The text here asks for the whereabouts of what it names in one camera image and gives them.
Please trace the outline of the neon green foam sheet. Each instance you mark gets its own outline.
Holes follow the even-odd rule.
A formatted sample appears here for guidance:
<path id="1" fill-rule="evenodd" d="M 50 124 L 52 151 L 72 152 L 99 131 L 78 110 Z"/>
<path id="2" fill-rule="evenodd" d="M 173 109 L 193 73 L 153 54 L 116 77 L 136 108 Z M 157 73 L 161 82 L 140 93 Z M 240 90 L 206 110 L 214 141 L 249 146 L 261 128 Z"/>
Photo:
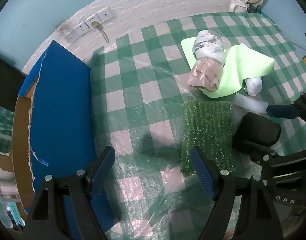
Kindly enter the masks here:
<path id="1" fill-rule="evenodd" d="M 185 38 L 180 42 L 190 71 L 196 62 L 192 52 L 196 38 Z M 245 79 L 266 76 L 274 69 L 274 59 L 272 57 L 250 49 L 244 44 L 231 46 L 225 50 L 225 54 L 226 59 L 218 90 L 210 92 L 200 88 L 205 95 L 213 99 L 234 94 L 242 89 Z"/>

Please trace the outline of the black cloth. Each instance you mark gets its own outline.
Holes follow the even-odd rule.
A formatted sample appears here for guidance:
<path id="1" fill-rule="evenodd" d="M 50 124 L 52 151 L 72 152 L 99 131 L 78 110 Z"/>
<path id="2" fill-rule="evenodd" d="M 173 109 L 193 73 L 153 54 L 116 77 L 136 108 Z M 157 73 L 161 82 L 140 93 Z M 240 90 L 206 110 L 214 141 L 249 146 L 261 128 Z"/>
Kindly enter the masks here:
<path id="1" fill-rule="evenodd" d="M 281 126 L 268 118 L 247 113 L 233 135 L 232 146 L 234 150 L 242 150 L 246 142 L 271 148 L 280 138 Z"/>

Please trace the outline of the green bubble wrap sheet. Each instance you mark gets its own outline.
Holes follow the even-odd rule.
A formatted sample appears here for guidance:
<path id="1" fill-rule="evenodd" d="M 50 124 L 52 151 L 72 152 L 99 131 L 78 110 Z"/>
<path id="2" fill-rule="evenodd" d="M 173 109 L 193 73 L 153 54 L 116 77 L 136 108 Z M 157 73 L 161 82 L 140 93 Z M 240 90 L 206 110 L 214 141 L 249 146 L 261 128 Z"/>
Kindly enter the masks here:
<path id="1" fill-rule="evenodd" d="M 233 172 L 236 157 L 232 148 L 231 103 L 194 99 L 183 104 L 184 134 L 181 143 L 181 170 L 184 176 L 194 173 L 190 152 L 197 146 L 220 169 Z"/>

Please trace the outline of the green checkered plastic tablecloth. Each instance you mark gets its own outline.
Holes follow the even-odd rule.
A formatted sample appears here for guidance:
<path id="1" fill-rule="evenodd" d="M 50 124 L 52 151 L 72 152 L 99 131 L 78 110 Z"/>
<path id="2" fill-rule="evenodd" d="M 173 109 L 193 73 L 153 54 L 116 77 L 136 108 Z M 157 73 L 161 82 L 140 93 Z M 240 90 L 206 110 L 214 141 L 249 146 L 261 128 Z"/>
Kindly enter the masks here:
<path id="1" fill-rule="evenodd" d="M 117 223 L 109 239 L 197 239 L 213 206 L 197 176 L 180 170 L 183 104 L 205 95 L 187 86 L 180 45 L 211 29 L 274 59 L 258 100 L 284 104 L 306 92 L 306 66 L 263 14 L 228 12 L 166 21 L 124 35 L 90 60 L 94 139 L 116 161 L 106 193 Z"/>

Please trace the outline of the blue cardboard box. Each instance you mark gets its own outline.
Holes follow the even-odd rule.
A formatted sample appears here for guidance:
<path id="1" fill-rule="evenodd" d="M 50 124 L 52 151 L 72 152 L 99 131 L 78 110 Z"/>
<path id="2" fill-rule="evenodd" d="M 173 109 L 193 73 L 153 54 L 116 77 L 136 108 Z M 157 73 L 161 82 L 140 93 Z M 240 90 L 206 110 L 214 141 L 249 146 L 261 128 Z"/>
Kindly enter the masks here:
<path id="1" fill-rule="evenodd" d="M 104 187 L 94 198 L 87 192 L 88 169 L 101 154 L 93 138 L 90 74 L 52 41 L 18 93 L 12 159 L 28 214 L 24 239 L 105 239 L 116 223 Z"/>

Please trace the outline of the white blue plastic bag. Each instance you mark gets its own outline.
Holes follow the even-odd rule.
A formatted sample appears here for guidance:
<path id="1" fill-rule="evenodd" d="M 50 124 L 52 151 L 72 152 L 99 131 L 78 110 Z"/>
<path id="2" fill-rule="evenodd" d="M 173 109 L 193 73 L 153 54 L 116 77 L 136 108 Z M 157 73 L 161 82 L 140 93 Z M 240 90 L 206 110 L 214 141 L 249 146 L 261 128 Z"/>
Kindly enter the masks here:
<path id="1" fill-rule="evenodd" d="M 249 79 L 245 79 L 245 92 L 252 97 L 257 96 L 262 90 L 262 78 L 261 77 L 253 77 Z"/>

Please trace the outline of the white wall socket strip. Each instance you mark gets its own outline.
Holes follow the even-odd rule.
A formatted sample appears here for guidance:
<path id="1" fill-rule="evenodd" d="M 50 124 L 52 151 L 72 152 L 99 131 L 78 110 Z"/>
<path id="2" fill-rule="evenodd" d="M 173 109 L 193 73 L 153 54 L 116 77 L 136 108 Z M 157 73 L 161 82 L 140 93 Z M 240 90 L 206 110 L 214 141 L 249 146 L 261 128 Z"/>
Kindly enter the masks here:
<path id="1" fill-rule="evenodd" d="M 103 31 L 103 23 L 113 18 L 114 14 L 110 10 L 109 7 L 105 7 L 104 9 L 101 9 L 100 11 L 96 12 L 95 14 L 92 14 L 82 22 L 80 22 L 78 25 L 73 27 L 69 32 L 67 32 L 64 35 L 64 39 L 68 43 L 74 43 L 82 36 L 86 35 L 93 29 L 98 29 L 108 41 L 108 38 L 106 34 Z"/>

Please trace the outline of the camouflage wrapped bundle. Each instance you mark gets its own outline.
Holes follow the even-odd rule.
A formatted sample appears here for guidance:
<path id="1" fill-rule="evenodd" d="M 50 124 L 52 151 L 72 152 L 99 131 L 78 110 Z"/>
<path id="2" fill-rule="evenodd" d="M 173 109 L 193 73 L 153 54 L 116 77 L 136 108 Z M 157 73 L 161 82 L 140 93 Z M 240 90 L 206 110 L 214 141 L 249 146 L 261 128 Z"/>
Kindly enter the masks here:
<path id="1" fill-rule="evenodd" d="M 188 85 L 204 88 L 210 92 L 218 90 L 225 64 L 225 50 L 231 44 L 212 30 L 201 30 L 193 44 L 196 62 L 188 77 Z"/>

